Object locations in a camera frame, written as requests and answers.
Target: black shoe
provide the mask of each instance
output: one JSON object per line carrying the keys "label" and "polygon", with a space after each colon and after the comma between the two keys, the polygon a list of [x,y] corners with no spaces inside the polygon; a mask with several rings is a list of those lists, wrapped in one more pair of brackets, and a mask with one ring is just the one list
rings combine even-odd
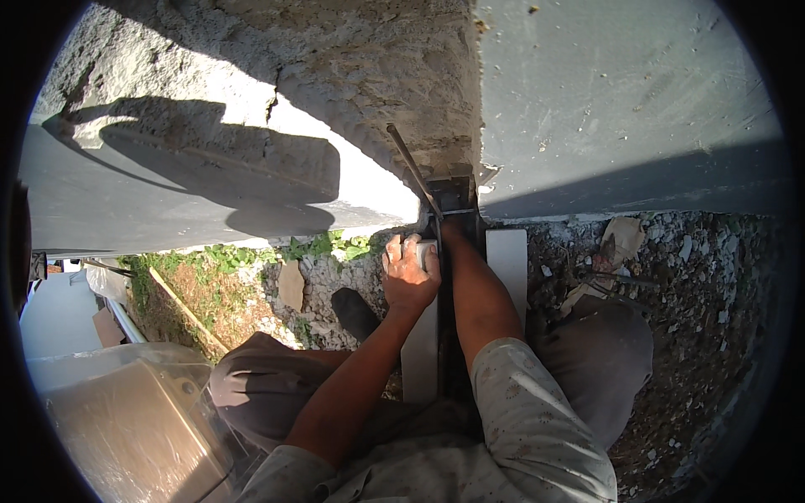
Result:
{"label": "black shoe", "polygon": [[372,308],[352,288],[339,289],[332,294],[330,302],[341,327],[358,342],[366,340],[380,326]]}

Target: ground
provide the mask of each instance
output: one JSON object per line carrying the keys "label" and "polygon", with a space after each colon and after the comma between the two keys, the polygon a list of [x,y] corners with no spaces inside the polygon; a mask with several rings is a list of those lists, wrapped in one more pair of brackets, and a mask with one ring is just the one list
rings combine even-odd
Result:
{"label": "ground", "polygon": [[[609,451],[624,501],[645,501],[675,492],[694,476],[708,477],[708,446],[722,432],[762,343],[766,305],[774,298],[771,265],[779,244],[771,219],[702,212],[638,217],[646,239],[625,267],[633,276],[653,278],[661,288],[620,289],[651,310],[646,320],[654,333],[654,374],[637,396],[623,436]],[[606,224],[570,220],[526,227],[529,336],[550,330],[559,319],[559,305],[577,284],[576,270],[597,252]],[[376,251],[387,235],[375,236],[371,244],[357,238],[360,246],[352,250],[357,256],[349,260],[344,248],[352,242],[336,240],[328,247],[326,235],[273,249],[272,260],[277,254],[301,255],[306,285],[301,313],[279,299],[276,280],[282,266],[268,262],[264,249],[251,250],[232,272],[221,271],[221,263],[226,256],[237,256],[233,247],[229,252],[149,254],[126,261],[141,270],[157,268],[230,347],[260,330],[292,348],[355,349],[357,342],[338,324],[329,297],[340,287],[351,287],[378,316],[384,314]],[[686,241],[689,249],[683,249]],[[131,292],[130,304],[136,308],[130,311],[148,340],[196,347],[214,361],[222,356],[224,351],[204,340],[149,275],[140,278]],[[396,379],[386,396],[399,398]]]}

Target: patterned shirt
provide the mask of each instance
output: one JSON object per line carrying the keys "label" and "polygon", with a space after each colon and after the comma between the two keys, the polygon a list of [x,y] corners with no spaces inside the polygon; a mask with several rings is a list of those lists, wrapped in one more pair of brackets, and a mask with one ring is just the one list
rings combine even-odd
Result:
{"label": "patterned shirt", "polygon": [[242,503],[616,501],[605,450],[520,340],[487,344],[470,373],[485,443],[433,435],[377,446],[339,472],[299,447],[277,447]]}

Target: wooden stick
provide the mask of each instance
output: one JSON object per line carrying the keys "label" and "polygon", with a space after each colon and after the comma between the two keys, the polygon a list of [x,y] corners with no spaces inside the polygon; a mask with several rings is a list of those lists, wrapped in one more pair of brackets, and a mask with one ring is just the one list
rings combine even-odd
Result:
{"label": "wooden stick", "polygon": [[214,336],[209,330],[207,330],[207,328],[204,325],[201,324],[199,319],[196,318],[196,315],[194,315],[193,312],[190,311],[190,309],[187,306],[184,305],[184,302],[182,302],[182,299],[180,299],[179,297],[176,296],[175,293],[173,293],[173,290],[171,290],[171,288],[167,285],[167,283],[165,283],[165,280],[162,279],[162,276],[159,275],[159,273],[156,271],[156,269],[154,269],[153,267],[149,267],[148,272],[151,273],[151,276],[154,278],[154,281],[159,283],[159,285],[167,292],[168,296],[170,296],[171,299],[173,299],[174,302],[176,302],[176,304],[178,304],[179,307],[182,308],[182,311],[184,311],[184,314],[187,315],[188,318],[190,318],[190,320],[194,324],[196,324],[196,326],[199,328],[199,330],[201,330],[201,332],[204,335],[206,335],[209,339],[212,339],[215,342],[217,342],[218,344],[220,344],[221,347],[223,349],[225,349],[227,352],[232,351],[232,348],[230,348],[227,344],[224,344],[223,340],[221,340],[218,337]]}

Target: gray pants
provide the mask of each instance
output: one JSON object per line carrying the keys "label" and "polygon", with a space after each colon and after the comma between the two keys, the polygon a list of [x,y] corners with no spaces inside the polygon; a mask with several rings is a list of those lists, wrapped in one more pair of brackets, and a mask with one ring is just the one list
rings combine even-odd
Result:
{"label": "gray pants", "polygon": [[[583,297],[567,323],[540,339],[536,356],[573,410],[609,449],[623,432],[634,396],[651,375],[651,330],[624,303]],[[333,368],[257,332],[213,370],[210,391],[221,417],[272,451]],[[429,406],[381,400],[366,421],[353,456],[394,439],[463,433],[468,411],[455,402]]]}

